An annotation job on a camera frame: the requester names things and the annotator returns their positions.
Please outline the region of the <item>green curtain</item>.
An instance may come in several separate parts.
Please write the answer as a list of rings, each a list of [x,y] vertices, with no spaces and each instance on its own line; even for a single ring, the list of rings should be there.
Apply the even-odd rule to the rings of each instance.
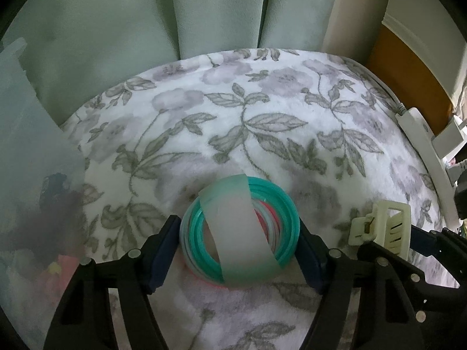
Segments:
[[[1,34],[56,123],[158,65],[241,48],[317,51],[335,0],[27,0]]]

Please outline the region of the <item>floral blanket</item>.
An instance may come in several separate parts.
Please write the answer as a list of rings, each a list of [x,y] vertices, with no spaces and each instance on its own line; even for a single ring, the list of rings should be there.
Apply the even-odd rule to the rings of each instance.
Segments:
[[[62,124],[85,158],[87,253],[117,260],[237,174],[280,186],[308,230],[348,257],[351,221],[383,199],[441,231],[394,98],[355,61],[281,49],[200,55],[121,81]],[[148,297],[168,349],[299,349],[320,303],[294,259],[273,281],[232,291],[197,277],[181,249]]]

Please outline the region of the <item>clear plastic storage bin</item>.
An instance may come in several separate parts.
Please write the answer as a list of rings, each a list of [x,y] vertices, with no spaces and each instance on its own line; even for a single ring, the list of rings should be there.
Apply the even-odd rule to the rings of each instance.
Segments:
[[[84,158],[36,96],[19,38],[1,52],[1,307],[40,342],[61,292],[49,266],[83,252]]]

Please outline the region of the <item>beige claw hair clip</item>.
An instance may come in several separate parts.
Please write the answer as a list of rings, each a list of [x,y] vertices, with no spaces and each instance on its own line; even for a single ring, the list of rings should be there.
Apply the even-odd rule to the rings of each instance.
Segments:
[[[380,200],[366,216],[351,221],[349,246],[375,242],[398,257],[408,260],[412,217],[408,204]]]

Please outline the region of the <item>teal ring pack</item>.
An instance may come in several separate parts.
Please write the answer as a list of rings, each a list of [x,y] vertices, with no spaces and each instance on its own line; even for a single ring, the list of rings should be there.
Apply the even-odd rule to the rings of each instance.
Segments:
[[[240,174],[199,192],[182,218],[180,245],[197,277],[225,288],[250,288],[287,267],[299,232],[298,210],[283,189]]]

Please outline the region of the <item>white charger plug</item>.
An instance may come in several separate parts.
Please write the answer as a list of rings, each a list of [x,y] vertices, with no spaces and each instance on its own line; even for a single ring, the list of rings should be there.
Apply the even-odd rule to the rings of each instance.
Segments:
[[[432,145],[442,160],[452,160],[466,144],[466,121],[453,115],[446,128],[432,140]]]

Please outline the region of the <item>pink hair roller clip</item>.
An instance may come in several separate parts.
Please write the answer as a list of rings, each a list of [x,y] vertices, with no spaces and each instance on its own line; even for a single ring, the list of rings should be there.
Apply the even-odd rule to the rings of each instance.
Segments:
[[[49,280],[53,282],[53,285],[63,293],[75,270],[79,265],[79,259],[69,255],[60,254],[55,261],[48,266]]]

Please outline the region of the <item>white power strip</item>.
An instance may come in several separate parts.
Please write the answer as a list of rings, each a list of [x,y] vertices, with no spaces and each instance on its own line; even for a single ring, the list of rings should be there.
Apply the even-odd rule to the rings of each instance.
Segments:
[[[452,160],[442,160],[438,157],[432,145],[432,140],[437,135],[432,132],[417,108],[409,108],[404,113],[397,114],[396,118],[412,147],[424,162],[424,166],[438,194],[439,205],[447,227],[450,230],[459,228],[461,219],[454,202],[454,192],[457,181],[461,174],[466,171],[466,161],[463,160],[454,164],[452,160],[455,157]]]

